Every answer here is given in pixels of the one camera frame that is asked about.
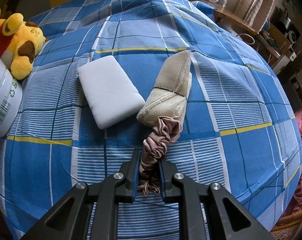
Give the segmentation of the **pink satin scrunchie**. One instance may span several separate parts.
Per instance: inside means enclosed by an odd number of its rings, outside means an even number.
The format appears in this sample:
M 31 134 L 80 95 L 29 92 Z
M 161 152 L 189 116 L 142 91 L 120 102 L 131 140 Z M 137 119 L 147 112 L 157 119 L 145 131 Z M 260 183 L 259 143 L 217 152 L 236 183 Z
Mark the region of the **pink satin scrunchie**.
M 138 191 L 147 196 L 150 192 L 160 193 L 160 172 L 156 165 L 167 153 L 170 144 L 177 142 L 182 132 L 182 124 L 171 117 L 158 117 L 157 125 L 143 141 L 139 164 Z

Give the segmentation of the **white foam sponge block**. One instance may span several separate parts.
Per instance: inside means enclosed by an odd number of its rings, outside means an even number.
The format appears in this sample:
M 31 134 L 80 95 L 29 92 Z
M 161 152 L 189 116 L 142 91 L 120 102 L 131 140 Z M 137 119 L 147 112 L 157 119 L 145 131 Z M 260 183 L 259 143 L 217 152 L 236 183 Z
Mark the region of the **white foam sponge block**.
M 84 64 L 78 68 L 78 77 L 99 129 L 123 121 L 145 105 L 144 98 L 114 56 Z

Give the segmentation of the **beige mesh cloth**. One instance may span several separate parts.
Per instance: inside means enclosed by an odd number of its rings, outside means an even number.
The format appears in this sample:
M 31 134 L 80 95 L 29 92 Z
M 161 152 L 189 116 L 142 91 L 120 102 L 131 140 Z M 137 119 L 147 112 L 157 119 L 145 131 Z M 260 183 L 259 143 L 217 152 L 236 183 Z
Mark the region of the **beige mesh cloth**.
M 166 116 L 184 123 L 187 99 L 192 86 L 191 53 L 181 51 L 168 57 L 155 80 L 137 120 L 146 126 L 157 125 L 158 117 Z

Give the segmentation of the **wicker chair edge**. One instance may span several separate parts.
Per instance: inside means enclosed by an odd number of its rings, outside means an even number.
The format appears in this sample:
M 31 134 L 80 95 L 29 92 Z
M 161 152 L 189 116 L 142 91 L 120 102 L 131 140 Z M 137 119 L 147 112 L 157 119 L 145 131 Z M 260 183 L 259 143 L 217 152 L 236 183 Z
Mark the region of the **wicker chair edge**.
M 302 210 L 281 217 L 271 230 L 274 239 L 295 239 L 302 230 Z

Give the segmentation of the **blue plaid bed quilt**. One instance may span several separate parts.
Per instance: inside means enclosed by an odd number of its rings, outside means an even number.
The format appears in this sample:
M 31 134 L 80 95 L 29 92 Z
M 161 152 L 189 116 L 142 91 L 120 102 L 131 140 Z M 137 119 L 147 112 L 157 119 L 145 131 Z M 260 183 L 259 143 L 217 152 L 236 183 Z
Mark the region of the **blue plaid bed quilt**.
M 13 239 L 151 134 L 152 153 L 274 227 L 302 172 L 297 121 L 265 59 L 212 16 L 187 0 L 74 0 L 33 18 L 44 43 L 26 78 L 0 60 L 0 210 Z

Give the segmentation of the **white metal formula can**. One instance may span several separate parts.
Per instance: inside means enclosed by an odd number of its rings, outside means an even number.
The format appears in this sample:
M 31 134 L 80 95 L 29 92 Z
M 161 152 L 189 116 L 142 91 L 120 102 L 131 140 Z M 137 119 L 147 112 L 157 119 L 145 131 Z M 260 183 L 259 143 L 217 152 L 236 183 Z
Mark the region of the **white metal formula can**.
M 11 128 L 22 100 L 22 87 L 0 58 L 0 138 Z

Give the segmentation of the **wooden chair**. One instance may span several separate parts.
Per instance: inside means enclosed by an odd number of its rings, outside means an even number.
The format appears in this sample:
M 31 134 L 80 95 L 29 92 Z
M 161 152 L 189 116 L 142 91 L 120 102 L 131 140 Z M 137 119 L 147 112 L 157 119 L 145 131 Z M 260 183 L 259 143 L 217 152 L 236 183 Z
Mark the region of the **wooden chair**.
M 269 23 L 268 30 L 262 29 L 258 39 L 264 45 L 262 55 L 265 56 L 265 60 L 271 68 L 282 69 L 297 58 L 297 53 L 293 48 L 297 36 L 292 30 L 283 34 L 272 23 Z

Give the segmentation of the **yellow giraffe plush toy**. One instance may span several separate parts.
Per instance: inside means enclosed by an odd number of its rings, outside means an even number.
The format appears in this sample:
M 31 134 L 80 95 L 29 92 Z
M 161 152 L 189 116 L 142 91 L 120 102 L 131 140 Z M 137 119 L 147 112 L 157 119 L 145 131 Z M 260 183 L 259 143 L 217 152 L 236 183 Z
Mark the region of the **yellow giraffe plush toy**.
M 20 13 L 4 19 L 0 11 L 0 58 L 16 80 L 31 73 L 35 57 L 46 41 L 36 23 L 26 22 Z

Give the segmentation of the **wooden desk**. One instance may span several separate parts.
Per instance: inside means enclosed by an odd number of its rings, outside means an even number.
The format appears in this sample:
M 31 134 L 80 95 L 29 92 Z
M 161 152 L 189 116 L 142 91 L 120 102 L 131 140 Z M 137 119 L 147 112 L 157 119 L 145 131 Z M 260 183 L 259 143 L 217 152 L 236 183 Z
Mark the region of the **wooden desk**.
M 217 5 L 215 3 L 211 3 L 209 1 L 205 0 L 189 0 L 189 1 L 201 1 L 204 2 L 211 7 L 214 8 L 214 15 L 216 22 L 220 22 L 220 20 L 226 20 L 230 22 L 233 25 L 236 25 L 240 29 L 243 29 L 246 31 L 246 35 L 250 36 L 254 41 L 259 42 L 261 45 L 265 47 L 265 49 L 269 52 L 270 56 L 275 57 L 276 59 L 280 58 L 280 53 L 278 53 L 268 42 L 265 40 L 265 38 L 258 32 L 256 31 L 252 26 L 250 26 L 247 22 L 242 20 L 240 17 L 238 17 L 236 14 L 233 12 L 227 10 L 226 8 L 221 7 L 220 5 Z

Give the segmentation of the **beige window curtain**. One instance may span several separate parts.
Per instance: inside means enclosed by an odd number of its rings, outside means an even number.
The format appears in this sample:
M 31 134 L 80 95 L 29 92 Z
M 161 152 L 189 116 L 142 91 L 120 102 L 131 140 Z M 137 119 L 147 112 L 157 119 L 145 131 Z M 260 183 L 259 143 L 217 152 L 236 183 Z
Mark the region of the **beige window curtain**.
M 235 14 L 258 33 L 271 14 L 275 0 L 240 0 Z

